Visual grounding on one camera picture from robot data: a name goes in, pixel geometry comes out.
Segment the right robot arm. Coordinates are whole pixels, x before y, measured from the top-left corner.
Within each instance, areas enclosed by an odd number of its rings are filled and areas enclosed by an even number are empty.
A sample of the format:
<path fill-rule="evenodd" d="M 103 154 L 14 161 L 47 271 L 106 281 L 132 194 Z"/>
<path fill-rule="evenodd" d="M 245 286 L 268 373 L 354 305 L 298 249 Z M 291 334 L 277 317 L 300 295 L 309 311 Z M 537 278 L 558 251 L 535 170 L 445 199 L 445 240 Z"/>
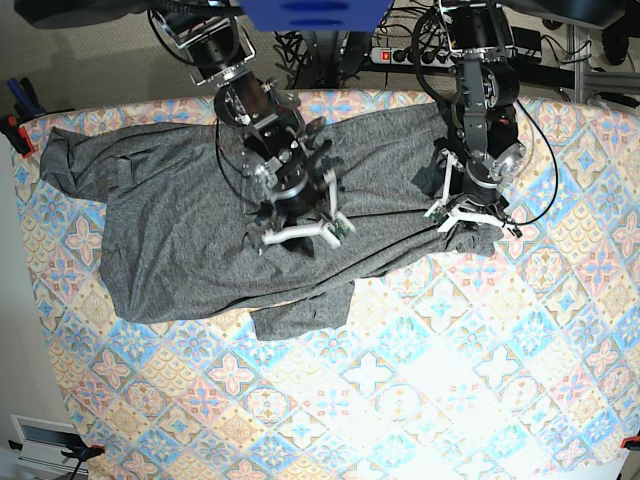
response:
<path fill-rule="evenodd" d="M 305 122 L 297 96 L 249 69 L 255 49 L 240 30 L 241 13 L 228 2 L 151 1 L 147 7 L 160 45 L 192 68 L 195 83 L 215 85 L 215 125 L 228 125 L 240 137 L 236 169 L 262 191 L 259 200 L 238 195 L 255 213 L 259 247 L 282 245 L 313 256 L 319 238 L 336 249 L 355 227 L 339 209 L 337 173 L 322 161 L 332 143 L 316 140 L 326 121 Z"/>

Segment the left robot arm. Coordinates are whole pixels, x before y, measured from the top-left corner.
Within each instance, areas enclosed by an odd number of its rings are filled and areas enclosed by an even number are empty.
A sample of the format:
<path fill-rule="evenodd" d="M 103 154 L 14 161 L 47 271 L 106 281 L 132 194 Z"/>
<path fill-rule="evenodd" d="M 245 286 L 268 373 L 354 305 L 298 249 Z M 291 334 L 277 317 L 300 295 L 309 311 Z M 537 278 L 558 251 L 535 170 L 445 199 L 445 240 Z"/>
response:
<path fill-rule="evenodd" d="M 426 25 L 440 28 L 453 63 L 456 92 L 447 100 L 427 83 L 419 40 Z M 509 59 L 513 36 L 495 1 L 438 1 L 416 23 L 412 36 L 414 70 L 420 86 L 436 101 L 447 125 L 442 193 L 425 216 L 447 233 L 459 223 L 487 224 L 521 231 L 506 213 L 501 193 L 524 161 L 514 105 L 520 85 Z"/>

